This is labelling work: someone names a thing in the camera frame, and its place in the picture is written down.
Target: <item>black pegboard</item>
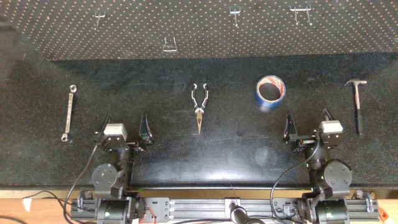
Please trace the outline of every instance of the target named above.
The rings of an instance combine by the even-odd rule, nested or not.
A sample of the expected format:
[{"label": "black pegboard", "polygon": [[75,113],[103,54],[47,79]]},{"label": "black pegboard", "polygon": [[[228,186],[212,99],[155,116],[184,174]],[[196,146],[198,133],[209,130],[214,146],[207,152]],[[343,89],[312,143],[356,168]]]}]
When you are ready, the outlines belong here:
[{"label": "black pegboard", "polygon": [[[312,25],[289,6],[311,6]],[[230,7],[241,8],[238,27]],[[0,15],[50,60],[398,52],[397,13],[397,1],[372,0],[0,0]],[[165,37],[176,52],[162,51]]]}]

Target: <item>silver wrench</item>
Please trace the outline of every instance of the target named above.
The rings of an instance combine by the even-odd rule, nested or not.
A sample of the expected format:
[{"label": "silver wrench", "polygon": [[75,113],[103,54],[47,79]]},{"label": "silver wrench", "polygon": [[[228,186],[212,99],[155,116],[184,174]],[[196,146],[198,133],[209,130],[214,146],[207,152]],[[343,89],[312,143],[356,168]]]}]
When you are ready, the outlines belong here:
[{"label": "silver wrench", "polygon": [[70,131],[70,118],[72,117],[72,106],[73,106],[73,94],[76,93],[77,87],[75,85],[70,86],[69,101],[68,101],[68,115],[67,115],[67,126],[65,128],[65,133],[62,134],[62,141],[69,141],[69,131]]}]

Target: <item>pliers handle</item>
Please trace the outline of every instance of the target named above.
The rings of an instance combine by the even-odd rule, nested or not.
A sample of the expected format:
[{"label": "pliers handle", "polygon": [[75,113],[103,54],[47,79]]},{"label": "pliers handle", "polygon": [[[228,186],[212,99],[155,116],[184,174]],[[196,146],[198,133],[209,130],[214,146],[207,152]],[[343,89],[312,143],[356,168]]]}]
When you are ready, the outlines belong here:
[{"label": "pliers handle", "polygon": [[192,101],[193,101],[193,107],[195,109],[195,113],[197,113],[198,111],[201,111],[202,113],[205,112],[205,107],[207,105],[207,101],[209,99],[209,91],[207,90],[207,83],[203,85],[203,88],[205,89],[205,99],[203,100],[203,103],[201,104],[201,106],[198,106],[198,103],[195,99],[195,91],[198,88],[198,86],[196,84],[193,84],[194,88],[191,92],[191,97],[192,97]]}]

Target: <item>black countertop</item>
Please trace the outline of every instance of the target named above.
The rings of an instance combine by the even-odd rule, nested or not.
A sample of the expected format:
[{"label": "black countertop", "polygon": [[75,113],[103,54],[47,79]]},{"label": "black countertop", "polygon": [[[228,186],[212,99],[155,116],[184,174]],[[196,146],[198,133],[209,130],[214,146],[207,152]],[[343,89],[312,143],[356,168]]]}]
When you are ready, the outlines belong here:
[{"label": "black countertop", "polygon": [[[286,112],[292,112],[299,134],[310,134],[323,108],[345,129],[331,155],[351,166],[351,186],[398,188],[398,54],[49,62],[32,53],[2,59],[0,67],[2,189],[69,188],[106,114],[125,125],[131,141],[144,111],[155,147],[135,155],[135,189],[271,188],[303,160],[280,141]],[[281,77],[287,87],[281,105],[266,113],[255,99],[256,83],[265,75]],[[368,81],[359,88],[363,138],[355,133],[352,87],[344,86],[351,78]],[[193,83],[207,83],[210,92],[201,134],[190,98]],[[65,143],[71,84],[78,90],[72,140]],[[197,98],[203,95],[199,88]],[[78,189],[91,188],[91,171],[107,158],[96,153]],[[308,187],[306,168],[294,170],[279,186]]]}]

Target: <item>hammer handle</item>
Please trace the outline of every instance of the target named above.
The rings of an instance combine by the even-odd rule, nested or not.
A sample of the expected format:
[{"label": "hammer handle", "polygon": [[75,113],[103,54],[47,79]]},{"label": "hammer handle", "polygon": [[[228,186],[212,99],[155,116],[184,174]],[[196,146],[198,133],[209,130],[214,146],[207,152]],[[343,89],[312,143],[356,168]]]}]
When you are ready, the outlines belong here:
[{"label": "hammer handle", "polygon": [[356,132],[358,135],[363,135],[363,122],[361,116],[361,109],[356,109]]}]

